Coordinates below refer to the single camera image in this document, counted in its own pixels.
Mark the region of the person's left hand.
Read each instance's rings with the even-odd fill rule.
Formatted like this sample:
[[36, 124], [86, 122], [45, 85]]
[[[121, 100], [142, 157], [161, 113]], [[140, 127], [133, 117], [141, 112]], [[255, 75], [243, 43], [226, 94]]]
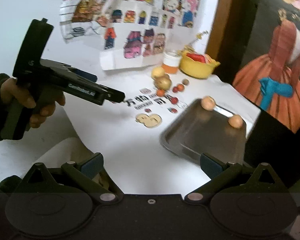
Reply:
[[[21, 105], [25, 106], [26, 108], [32, 109], [36, 107], [36, 103], [33, 97], [30, 96], [29, 91], [19, 88], [16, 83], [17, 80], [10, 77], [1, 85], [0, 96], [3, 103], [8, 103], [13, 98], [15, 98]], [[41, 124], [45, 122], [47, 117], [53, 115], [56, 109], [56, 103], [58, 103], [60, 106], [65, 105], [65, 96], [63, 93], [53, 103], [42, 107], [39, 113], [33, 114], [30, 117], [29, 126], [31, 128], [39, 128]]]

